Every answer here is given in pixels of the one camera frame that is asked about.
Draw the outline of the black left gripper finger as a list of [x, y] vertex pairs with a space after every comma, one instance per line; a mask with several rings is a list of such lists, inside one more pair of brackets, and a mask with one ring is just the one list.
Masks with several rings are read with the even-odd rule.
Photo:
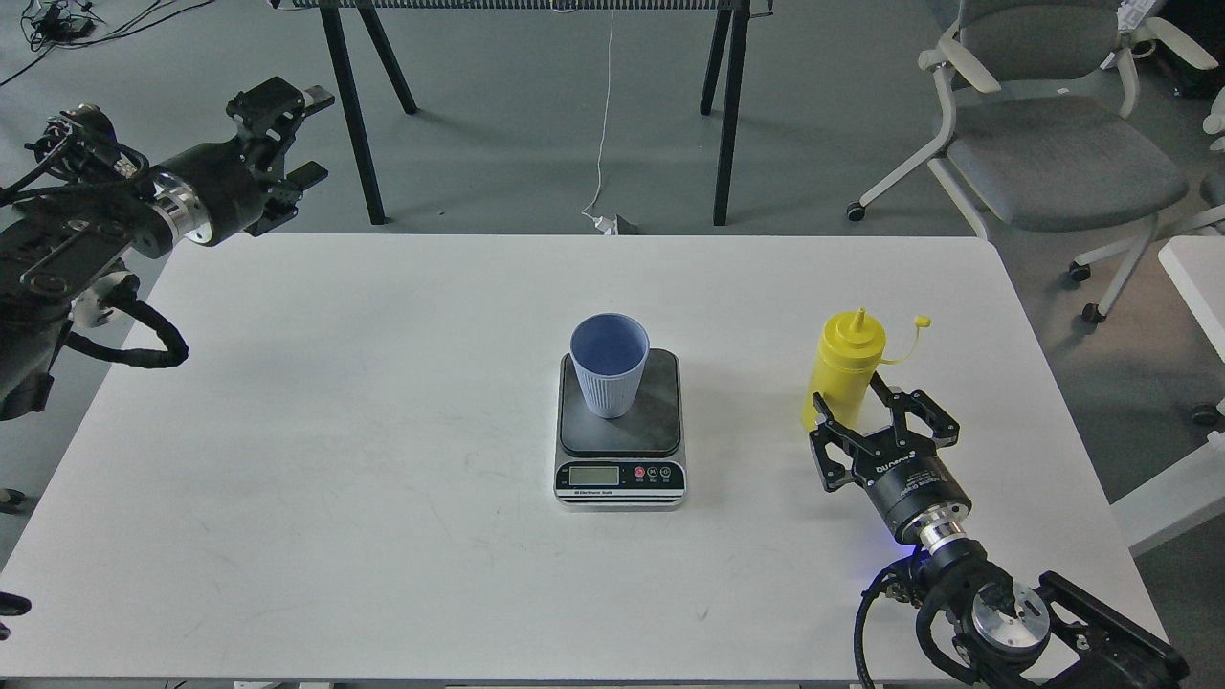
[[327, 179], [328, 174], [323, 166], [309, 161], [266, 188], [262, 213], [251, 223], [251, 235], [265, 235], [295, 218], [305, 192]]
[[245, 168], [254, 174], [285, 177], [284, 157], [303, 121], [333, 104], [334, 96], [323, 87], [299, 89], [279, 76], [236, 93], [225, 114], [236, 125]]

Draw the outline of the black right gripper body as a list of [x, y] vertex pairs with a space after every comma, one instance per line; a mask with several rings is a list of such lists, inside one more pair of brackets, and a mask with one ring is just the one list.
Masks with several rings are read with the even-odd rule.
[[967, 492], [938, 457], [933, 443], [907, 440], [902, 447], [858, 459], [858, 484], [883, 519], [897, 544], [918, 546], [915, 520], [944, 508], [964, 519], [971, 509]]

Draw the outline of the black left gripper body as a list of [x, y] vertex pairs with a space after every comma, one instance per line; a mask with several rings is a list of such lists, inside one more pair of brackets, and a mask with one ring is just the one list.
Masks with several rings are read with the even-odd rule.
[[198, 143], [152, 169], [153, 208], [170, 243], [216, 246], [239, 232], [262, 235], [288, 221], [283, 154], [258, 143]]

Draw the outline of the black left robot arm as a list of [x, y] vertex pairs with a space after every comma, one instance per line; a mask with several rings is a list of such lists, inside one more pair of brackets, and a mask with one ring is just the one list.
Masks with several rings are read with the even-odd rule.
[[140, 300], [123, 257], [263, 235], [295, 218], [327, 170], [287, 170], [284, 158], [301, 124], [333, 103], [321, 86], [267, 78], [229, 101], [230, 140], [162, 163], [120, 143], [96, 104], [49, 118], [29, 143], [33, 169], [2, 188], [4, 208], [18, 213], [2, 230], [2, 418], [44, 409], [64, 348], [142, 369], [187, 360], [187, 341]]

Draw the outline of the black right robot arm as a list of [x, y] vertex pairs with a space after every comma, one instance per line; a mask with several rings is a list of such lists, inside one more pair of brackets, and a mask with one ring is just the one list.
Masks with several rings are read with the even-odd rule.
[[1036, 588], [989, 560], [963, 528], [971, 501], [944, 462], [959, 424], [921, 389], [904, 392], [872, 375], [870, 387], [892, 422], [862, 435], [835, 421], [831, 403], [811, 396], [811, 454], [827, 492], [862, 488], [884, 527], [911, 554], [884, 566], [861, 595], [853, 630], [858, 680], [873, 680], [862, 650], [872, 602], [884, 596], [916, 611], [916, 641], [926, 658], [967, 685], [1028, 688], [1024, 671], [1058, 638], [1076, 663], [1049, 688], [1177, 688], [1189, 676], [1181, 653], [1118, 611], [1047, 571]]

